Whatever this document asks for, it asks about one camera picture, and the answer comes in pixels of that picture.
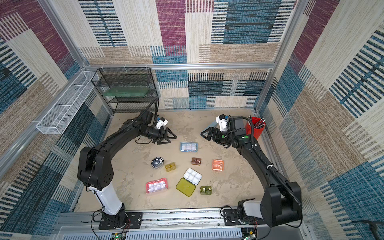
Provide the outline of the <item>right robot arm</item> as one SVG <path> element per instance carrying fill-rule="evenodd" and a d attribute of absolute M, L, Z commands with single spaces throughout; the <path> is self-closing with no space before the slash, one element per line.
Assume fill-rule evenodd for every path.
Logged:
<path fill-rule="evenodd" d="M 261 220 L 270 228 L 302 221 L 301 187 L 297 182 L 290 182 L 267 158 L 255 136 L 255 127 L 252 117 L 220 115 L 218 127 L 209 127 L 201 132 L 201 136 L 208 141 L 226 149 L 235 148 L 262 184 L 262 200 L 240 201 L 237 220 L 240 224 Z"/>

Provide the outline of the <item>yellow two-compartment pillbox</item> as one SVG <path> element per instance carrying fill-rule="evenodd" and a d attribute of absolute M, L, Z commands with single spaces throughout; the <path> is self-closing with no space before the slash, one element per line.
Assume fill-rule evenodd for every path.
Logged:
<path fill-rule="evenodd" d="M 175 162 L 172 162 L 170 164 L 165 165 L 166 172 L 171 172 L 171 171 L 175 170 L 176 168 L 177 167 L 176 167 Z"/>

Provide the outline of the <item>white pillbox with green lid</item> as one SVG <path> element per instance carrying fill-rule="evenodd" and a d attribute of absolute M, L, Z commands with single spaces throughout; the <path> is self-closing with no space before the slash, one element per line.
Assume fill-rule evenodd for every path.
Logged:
<path fill-rule="evenodd" d="M 202 179 L 202 174 L 192 168 L 188 168 L 176 185 L 176 189 L 187 197 L 191 197 L 196 186 Z"/>

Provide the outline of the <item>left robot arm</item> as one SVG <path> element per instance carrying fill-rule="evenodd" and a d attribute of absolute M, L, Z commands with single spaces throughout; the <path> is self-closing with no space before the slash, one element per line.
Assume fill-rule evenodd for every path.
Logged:
<path fill-rule="evenodd" d="M 146 110 L 129 119 L 114 134 L 100 144 L 84 147 L 80 152 L 77 177 L 96 195 L 101 204 L 100 230 L 124 230 L 132 223 L 126 207 L 113 187 L 113 157 L 130 141 L 146 137 L 157 145 L 168 144 L 177 136 L 164 126 L 156 127 L 157 116 Z"/>

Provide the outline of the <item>orange pillbox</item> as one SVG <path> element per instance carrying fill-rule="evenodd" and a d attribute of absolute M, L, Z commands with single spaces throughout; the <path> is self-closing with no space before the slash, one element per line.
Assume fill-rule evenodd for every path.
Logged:
<path fill-rule="evenodd" d="M 222 172 L 224 170 L 224 161 L 214 159 L 212 161 L 212 170 L 217 172 Z"/>

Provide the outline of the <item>pink pillbox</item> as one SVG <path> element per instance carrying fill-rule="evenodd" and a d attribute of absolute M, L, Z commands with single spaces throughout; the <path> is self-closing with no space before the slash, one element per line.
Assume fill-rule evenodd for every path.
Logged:
<path fill-rule="evenodd" d="M 157 193 L 167 189 L 168 189 L 168 180 L 166 178 L 162 178 L 159 180 L 150 181 L 146 183 L 147 194 Z"/>

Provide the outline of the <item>red pen cup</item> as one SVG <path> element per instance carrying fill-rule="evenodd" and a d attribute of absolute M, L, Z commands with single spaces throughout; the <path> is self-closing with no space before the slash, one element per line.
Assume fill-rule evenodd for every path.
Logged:
<path fill-rule="evenodd" d="M 266 122 L 264 118 L 260 119 L 257 117 L 252 117 L 252 122 L 254 126 L 254 138 L 257 140 L 261 136 L 263 130 L 265 129 Z M 246 134 L 251 135 L 251 126 L 249 123 L 246 124 L 245 129 L 246 129 Z"/>

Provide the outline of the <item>round dark blue pillbox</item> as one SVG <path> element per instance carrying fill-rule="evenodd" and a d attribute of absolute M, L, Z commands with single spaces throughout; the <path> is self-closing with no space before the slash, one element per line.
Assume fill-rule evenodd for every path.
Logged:
<path fill-rule="evenodd" d="M 151 166 L 154 169 L 158 169 L 164 165 L 165 161 L 161 157 L 156 157 L 151 161 Z"/>

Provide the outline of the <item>small green two-compartment pillbox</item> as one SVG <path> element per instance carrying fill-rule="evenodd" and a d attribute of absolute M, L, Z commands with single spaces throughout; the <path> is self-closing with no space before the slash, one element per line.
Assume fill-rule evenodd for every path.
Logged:
<path fill-rule="evenodd" d="M 200 194 L 201 195 L 211 195 L 212 194 L 212 187 L 211 186 L 201 186 L 200 187 Z"/>

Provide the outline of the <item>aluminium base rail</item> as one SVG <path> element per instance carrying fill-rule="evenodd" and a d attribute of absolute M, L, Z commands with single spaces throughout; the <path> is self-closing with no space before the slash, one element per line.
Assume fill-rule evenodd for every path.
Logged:
<path fill-rule="evenodd" d="M 304 222 L 269 228 L 262 221 L 230 224 L 225 208 L 128 211 L 130 226 L 100 230 L 100 213 L 61 214 L 51 240 L 314 240 Z"/>

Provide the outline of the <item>light blue stapler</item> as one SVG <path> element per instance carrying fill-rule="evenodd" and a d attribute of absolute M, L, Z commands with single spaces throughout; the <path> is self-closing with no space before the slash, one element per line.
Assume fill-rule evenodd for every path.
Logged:
<path fill-rule="evenodd" d="M 208 127 L 208 128 L 206 128 L 205 130 L 203 130 L 203 131 L 201 132 L 201 136 L 202 136 L 202 137 L 208 137 L 208 136 L 210 136 L 210 135 L 212 134 L 212 132 L 213 132 L 214 129 L 215 129 L 214 127 Z"/>

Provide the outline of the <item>blue six-compartment pillbox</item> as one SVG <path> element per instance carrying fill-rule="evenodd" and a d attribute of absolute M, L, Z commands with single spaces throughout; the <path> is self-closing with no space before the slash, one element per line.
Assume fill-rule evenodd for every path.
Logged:
<path fill-rule="evenodd" d="M 181 142 L 180 144 L 180 151 L 181 152 L 192 152 L 196 153 L 198 151 L 198 143 L 190 143 L 190 142 Z"/>

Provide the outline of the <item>maroon two-compartment pillbox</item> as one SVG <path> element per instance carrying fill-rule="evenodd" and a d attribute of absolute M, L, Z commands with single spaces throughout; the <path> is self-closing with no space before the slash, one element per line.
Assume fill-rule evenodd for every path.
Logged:
<path fill-rule="evenodd" d="M 202 159 L 201 158 L 192 158 L 191 164 L 200 166 L 202 164 Z"/>

